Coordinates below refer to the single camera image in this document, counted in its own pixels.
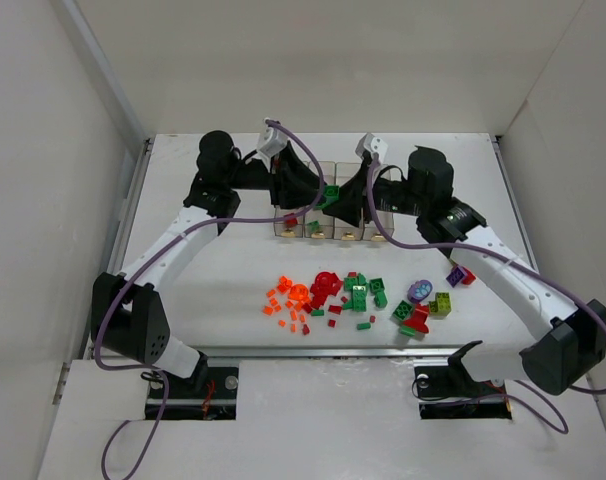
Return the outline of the tall green lego stack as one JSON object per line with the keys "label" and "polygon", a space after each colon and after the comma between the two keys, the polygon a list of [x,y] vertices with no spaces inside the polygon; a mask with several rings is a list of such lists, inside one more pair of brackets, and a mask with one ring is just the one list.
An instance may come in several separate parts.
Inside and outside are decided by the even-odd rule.
{"label": "tall green lego stack", "polygon": [[340,187],[338,185],[326,185],[322,194],[322,198],[319,200],[316,209],[324,209],[327,206],[337,202],[340,197]]}

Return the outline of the red round lego piece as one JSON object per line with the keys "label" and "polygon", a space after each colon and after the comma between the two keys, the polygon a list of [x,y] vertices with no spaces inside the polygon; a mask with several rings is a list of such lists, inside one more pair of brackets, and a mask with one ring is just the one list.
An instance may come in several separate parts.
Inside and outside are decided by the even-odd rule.
{"label": "red round lego piece", "polygon": [[310,287],[314,296],[336,296],[342,288],[342,279],[334,272],[318,273]]}

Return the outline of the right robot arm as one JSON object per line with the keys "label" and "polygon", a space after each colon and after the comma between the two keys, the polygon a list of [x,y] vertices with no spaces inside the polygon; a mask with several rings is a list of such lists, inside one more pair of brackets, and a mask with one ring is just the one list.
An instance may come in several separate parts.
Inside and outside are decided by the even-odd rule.
{"label": "right robot arm", "polygon": [[[470,270],[525,325],[533,341],[521,349],[492,348],[480,340],[461,348],[458,362],[469,378],[526,379],[555,396],[575,389],[576,381],[606,356],[606,307],[581,300],[521,261],[481,214],[454,196],[454,169],[441,151],[416,147],[399,180],[378,176],[387,151],[379,137],[361,139],[355,150],[359,172],[330,205],[331,215],[347,220],[363,206],[373,222],[380,212],[415,217],[421,242],[392,239],[392,245],[440,251]],[[606,395],[606,387],[597,392]]]}

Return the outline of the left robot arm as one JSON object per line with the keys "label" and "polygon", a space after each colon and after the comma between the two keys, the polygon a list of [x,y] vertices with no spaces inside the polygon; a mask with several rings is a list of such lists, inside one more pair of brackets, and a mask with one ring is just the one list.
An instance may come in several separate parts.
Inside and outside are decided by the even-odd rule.
{"label": "left robot arm", "polygon": [[225,228],[240,223],[236,212],[242,190],[262,190],[276,199],[285,181],[279,174],[287,157],[300,148],[319,162],[309,147],[280,123],[269,120],[255,153],[242,156],[230,134],[215,130],[199,143],[197,172],[176,217],[161,236],[130,265],[116,274],[103,272],[94,281],[91,340],[95,362],[112,367],[100,356],[108,349],[129,359],[129,368],[149,368],[182,380],[196,380],[207,357],[172,334],[162,302],[171,286]]}

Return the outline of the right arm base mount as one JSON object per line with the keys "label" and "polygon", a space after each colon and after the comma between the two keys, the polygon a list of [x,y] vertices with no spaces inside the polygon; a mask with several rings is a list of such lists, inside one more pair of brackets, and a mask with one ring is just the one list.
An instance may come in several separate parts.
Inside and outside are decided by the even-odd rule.
{"label": "right arm base mount", "polygon": [[422,420],[511,420],[504,386],[476,382],[466,373],[445,365],[414,367],[412,394]]}

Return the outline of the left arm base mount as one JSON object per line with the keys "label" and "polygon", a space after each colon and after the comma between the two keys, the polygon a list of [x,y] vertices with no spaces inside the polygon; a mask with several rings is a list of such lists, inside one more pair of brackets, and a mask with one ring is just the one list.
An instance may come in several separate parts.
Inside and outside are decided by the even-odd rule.
{"label": "left arm base mount", "polygon": [[197,387],[167,375],[169,394],[161,419],[168,421],[233,421],[237,414],[238,365],[214,365]]}

